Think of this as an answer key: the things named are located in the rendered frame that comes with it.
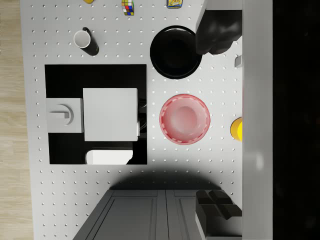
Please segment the black plate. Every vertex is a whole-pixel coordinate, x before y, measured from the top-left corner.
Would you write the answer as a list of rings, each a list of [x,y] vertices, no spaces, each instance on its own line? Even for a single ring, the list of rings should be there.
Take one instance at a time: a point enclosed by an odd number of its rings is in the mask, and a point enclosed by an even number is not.
[[[196,34],[182,25],[162,29],[151,42],[150,59],[163,77],[179,80],[190,76],[202,61],[202,55],[196,53]]]

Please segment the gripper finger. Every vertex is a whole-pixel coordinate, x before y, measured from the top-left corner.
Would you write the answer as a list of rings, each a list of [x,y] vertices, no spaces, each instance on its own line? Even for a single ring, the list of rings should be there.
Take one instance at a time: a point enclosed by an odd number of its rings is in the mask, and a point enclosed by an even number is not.
[[[202,238],[241,238],[242,210],[224,190],[198,190],[195,221]]]
[[[241,10],[205,10],[196,23],[196,53],[225,53],[241,36]]]

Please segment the yellow bowl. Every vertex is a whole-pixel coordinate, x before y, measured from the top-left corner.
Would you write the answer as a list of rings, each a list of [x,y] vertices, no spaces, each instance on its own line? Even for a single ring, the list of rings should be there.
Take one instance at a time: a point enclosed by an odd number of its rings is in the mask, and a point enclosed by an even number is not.
[[[243,139],[242,130],[243,130],[243,119],[239,117],[232,122],[230,126],[230,134],[235,140],[241,142]]]

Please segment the red plate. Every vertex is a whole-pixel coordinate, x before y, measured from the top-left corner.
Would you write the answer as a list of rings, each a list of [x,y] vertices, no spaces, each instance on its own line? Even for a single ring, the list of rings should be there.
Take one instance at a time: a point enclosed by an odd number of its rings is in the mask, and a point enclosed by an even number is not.
[[[159,113],[159,126],[164,136],[178,145],[191,145],[200,141],[211,124],[206,104],[190,94],[177,94],[169,98]]]

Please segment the black mug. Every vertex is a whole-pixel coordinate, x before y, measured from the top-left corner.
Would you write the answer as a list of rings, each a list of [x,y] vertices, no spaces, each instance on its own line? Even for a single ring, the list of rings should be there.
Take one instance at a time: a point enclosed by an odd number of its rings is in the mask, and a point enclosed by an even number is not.
[[[77,31],[73,36],[73,41],[78,48],[90,56],[96,56],[99,53],[99,46],[87,27]]]

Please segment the white cabinet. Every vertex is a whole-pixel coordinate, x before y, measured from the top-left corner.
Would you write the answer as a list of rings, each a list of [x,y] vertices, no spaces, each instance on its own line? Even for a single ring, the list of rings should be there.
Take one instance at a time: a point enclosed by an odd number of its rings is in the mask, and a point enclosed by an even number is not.
[[[201,237],[198,189],[108,190],[73,240],[243,240]]]

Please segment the puzzle cube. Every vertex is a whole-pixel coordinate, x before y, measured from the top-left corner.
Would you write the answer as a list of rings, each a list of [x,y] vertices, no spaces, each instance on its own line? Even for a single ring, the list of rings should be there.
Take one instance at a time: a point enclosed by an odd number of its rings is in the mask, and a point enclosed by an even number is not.
[[[134,1],[133,0],[121,0],[122,11],[125,16],[134,15]]]

